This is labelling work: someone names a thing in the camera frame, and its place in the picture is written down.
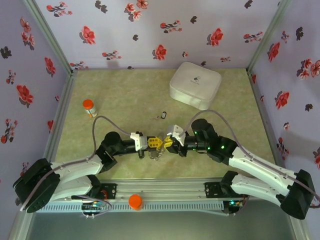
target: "white storage case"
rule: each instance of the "white storage case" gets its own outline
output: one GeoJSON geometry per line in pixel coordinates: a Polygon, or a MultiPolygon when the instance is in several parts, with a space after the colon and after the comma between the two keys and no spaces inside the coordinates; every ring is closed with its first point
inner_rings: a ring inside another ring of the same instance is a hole
{"type": "Polygon", "coordinates": [[[209,109],[220,86],[219,73],[184,62],[170,81],[170,96],[200,110],[209,109]]]}

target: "white box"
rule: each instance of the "white box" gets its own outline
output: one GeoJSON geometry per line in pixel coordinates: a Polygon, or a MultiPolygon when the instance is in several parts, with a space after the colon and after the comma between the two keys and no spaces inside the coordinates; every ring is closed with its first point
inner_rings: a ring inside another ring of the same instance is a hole
{"type": "Polygon", "coordinates": [[[222,77],[219,73],[184,62],[170,81],[170,96],[200,110],[209,109],[222,77]]]}

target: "marble tabletop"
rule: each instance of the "marble tabletop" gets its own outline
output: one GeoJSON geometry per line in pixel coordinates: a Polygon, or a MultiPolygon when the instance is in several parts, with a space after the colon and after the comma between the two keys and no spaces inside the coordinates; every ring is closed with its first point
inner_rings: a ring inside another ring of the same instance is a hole
{"type": "MultiPolygon", "coordinates": [[[[210,109],[228,120],[244,147],[274,163],[246,70],[214,71],[222,75],[222,82],[210,109]]],[[[139,131],[144,136],[162,136],[170,125],[184,128],[199,110],[170,97],[169,82],[175,72],[176,69],[79,70],[55,161],[71,161],[92,153],[93,119],[82,106],[87,98],[93,100],[99,115],[110,118],[129,133],[139,131]],[[163,111],[167,113],[166,118],[155,119],[163,111]]],[[[198,118],[205,118],[219,135],[232,138],[218,116],[204,113],[198,118]]],[[[98,146],[111,131],[117,130],[104,119],[97,120],[98,146]]],[[[129,138],[122,133],[120,136],[123,140],[129,138]]],[[[139,159],[138,154],[115,158],[118,163],[99,174],[100,179],[223,177],[228,170],[235,170],[194,151],[188,152],[187,157],[165,152],[158,161],[151,160],[148,154],[144,159],[139,159]]]]}

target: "floral wallpaper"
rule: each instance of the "floral wallpaper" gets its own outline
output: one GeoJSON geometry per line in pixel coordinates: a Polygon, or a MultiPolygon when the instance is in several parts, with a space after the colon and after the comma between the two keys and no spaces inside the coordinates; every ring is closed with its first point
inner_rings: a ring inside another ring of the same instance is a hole
{"type": "Polygon", "coordinates": [[[23,1],[1,2],[0,21],[0,239],[8,239],[20,204],[13,183],[43,157],[67,73],[23,1]]]}
{"type": "Polygon", "coordinates": [[[72,69],[135,69],[245,68],[279,0],[35,2],[72,69]]]}
{"type": "MultiPolygon", "coordinates": [[[[279,159],[312,175],[320,194],[320,21],[317,0],[293,1],[254,66],[252,83],[273,129],[279,159]]],[[[320,210],[310,209],[311,239],[319,239],[320,210]]]]}

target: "orange bottle cap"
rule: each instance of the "orange bottle cap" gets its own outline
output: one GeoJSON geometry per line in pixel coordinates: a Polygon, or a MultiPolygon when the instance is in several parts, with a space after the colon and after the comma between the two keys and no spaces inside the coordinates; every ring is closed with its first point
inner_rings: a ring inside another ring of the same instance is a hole
{"type": "Polygon", "coordinates": [[[86,99],[82,103],[85,109],[92,109],[94,107],[94,102],[91,99],[86,99]]]}
{"type": "Polygon", "coordinates": [[[134,210],[139,210],[142,206],[142,198],[138,194],[134,194],[129,198],[129,205],[134,210]]]}

